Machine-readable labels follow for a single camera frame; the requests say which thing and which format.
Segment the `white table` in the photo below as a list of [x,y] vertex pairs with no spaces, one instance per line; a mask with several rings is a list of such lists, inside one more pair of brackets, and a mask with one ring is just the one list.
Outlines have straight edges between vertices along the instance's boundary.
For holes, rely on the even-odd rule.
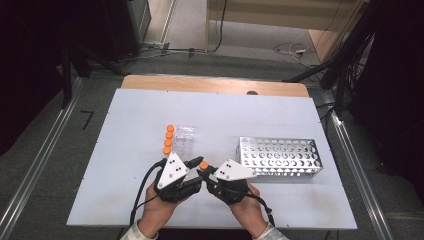
[[[67,224],[128,225],[145,173],[162,158],[168,124],[193,126],[193,157],[204,156],[214,166],[236,159],[239,136],[315,139],[324,169],[310,182],[255,186],[273,209],[277,227],[357,228],[311,98],[135,89],[116,91]],[[176,209],[166,227],[240,225],[203,184]]]

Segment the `black stand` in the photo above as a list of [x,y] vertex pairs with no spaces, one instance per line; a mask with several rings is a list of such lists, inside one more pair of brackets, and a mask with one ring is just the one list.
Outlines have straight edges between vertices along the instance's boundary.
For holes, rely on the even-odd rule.
[[335,84],[337,80],[339,80],[337,83],[334,110],[339,117],[339,120],[342,120],[341,111],[346,82],[345,79],[347,78],[346,70],[350,64],[356,64],[355,62],[352,62],[352,57],[357,54],[358,48],[362,45],[367,36],[374,32],[375,26],[378,22],[378,17],[376,19],[375,13],[379,8],[380,2],[381,0],[374,0],[370,3],[370,6],[359,19],[352,33],[349,35],[346,42],[343,44],[342,48],[337,53],[337,55],[334,56],[334,58],[294,78],[283,80],[283,82],[298,83],[316,73],[327,69],[320,81],[320,86],[323,89],[328,90]]
[[62,45],[62,74],[64,78],[62,109],[65,108],[72,99],[71,63],[77,71],[78,76],[88,78],[91,74],[91,68],[87,63],[88,58],[98,62],[100,65],[117,75],[126,76],[131,74],[113,66],[111,63],[80,44],[65,42]]

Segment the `orange bottle cap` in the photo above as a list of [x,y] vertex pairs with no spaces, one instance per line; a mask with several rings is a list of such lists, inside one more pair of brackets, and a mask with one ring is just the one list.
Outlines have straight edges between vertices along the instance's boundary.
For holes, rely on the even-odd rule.
[[171,148],[170,147],[164,147],[163,148],[163,154],[169,155],[170,153],[171,153]]
[[174,130],[175,130],[174,125],[168,125],[168,126],[166,127],[166,131],[168,131],[168,132],[173,132]]
[[174,137],[174,133],[173,132],[166,132],[165,137],[168,139],[171,139]]
[[202,170],[202,171],[205,171],[206,169],[208,169],[208,167],[209,167],[209,164],[208,164],[208,162],[206,162],[206,161],[202,161],[202,162],[199,164],[199,168],[200,168],[200,170]]
[[172,146],[172,140],[171,139],[166,139],[163,144],[165,145],[165,147],[170,147]]

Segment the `shirt cuff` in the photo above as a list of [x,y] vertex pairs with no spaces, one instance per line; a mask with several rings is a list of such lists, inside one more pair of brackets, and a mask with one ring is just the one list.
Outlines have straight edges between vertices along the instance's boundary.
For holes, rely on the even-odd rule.
[[286,238],[277,228],[271,223],[265,228],[265,231],[258,238],[252,238],[253,240],[289,240]]
[[124,236],[122,236],[121,240],[156,240],[159,237],[159,233],[156,233],[156,237],[154,238],[148,238],[144,236],[140,229],[138,229],[138,221],[136,221],[130,229],[125,233]]

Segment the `desk leg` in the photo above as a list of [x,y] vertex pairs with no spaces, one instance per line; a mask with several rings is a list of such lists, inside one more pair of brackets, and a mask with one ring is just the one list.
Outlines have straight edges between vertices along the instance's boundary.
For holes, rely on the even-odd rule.
[[205,52],[208,52],[209,46],[209,4],[210,0],[206,1],[206,25],[205,25]]

